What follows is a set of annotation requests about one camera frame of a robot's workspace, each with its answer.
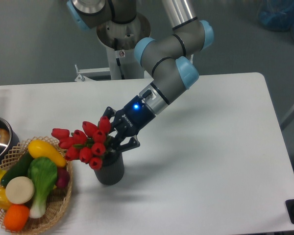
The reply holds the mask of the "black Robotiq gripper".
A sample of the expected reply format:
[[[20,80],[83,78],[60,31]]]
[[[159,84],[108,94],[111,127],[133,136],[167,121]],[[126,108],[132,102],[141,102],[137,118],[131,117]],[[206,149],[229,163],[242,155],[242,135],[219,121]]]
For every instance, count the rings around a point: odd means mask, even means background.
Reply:
[[[121,110],[117,111],[108,106],[102,116],[107,117],[117,131],[115,136],[108,135],[107,137],[108,150],[118,153],[140,147],[137,134],[155,118],[155,114],[138,95]]]

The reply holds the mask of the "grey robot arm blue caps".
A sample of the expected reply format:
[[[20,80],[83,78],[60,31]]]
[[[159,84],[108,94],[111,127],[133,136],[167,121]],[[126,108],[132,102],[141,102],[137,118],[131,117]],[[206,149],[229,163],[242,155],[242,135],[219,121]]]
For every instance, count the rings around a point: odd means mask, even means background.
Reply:
[[[148,20],[137,12],[134,0],[70,0],[67,7],[82,29],[97,30],[110,54],[110,73],[130,79],[131,69],[147,72],[153,81],[121,110],[106,108],[116,135],[107,149],[124,152],[138,147],[137,134],[158,114],[188,90],[199,78],[191,56],[207,48],[214,32],[200,21],[187,0],[162,2],[173,34],[156,41],[150,37]]]

